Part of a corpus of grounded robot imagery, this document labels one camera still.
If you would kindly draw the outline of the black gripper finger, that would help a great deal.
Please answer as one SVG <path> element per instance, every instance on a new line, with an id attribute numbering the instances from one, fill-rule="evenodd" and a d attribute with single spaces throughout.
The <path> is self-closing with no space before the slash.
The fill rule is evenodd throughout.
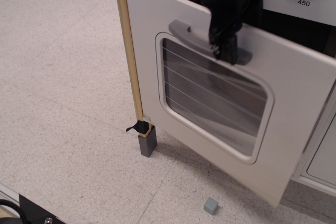
<path id="1" fill-rule="evenodd" d="M 216 59 L 235 65 L 238 61 L 237 36 L 224 38 L 218 45 Z"/>
<path id="2" fill-rule="evenodd" d="M 263 3 L 264 0 L 250 0 L 243 22 L 254 27 L 260 27 L 262 23 Z"/>

